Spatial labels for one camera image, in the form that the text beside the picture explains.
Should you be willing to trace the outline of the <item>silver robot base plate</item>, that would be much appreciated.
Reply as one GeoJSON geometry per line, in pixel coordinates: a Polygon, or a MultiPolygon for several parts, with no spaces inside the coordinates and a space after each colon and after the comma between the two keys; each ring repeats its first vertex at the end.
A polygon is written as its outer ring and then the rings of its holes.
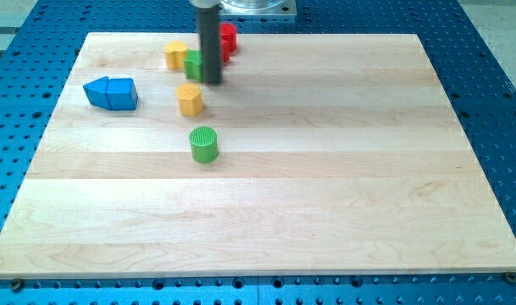
{"type": "Polygon", "coordinates": [[[239,17],[295,17],[296,0],[220,0],[224,16],[239,17]]]}

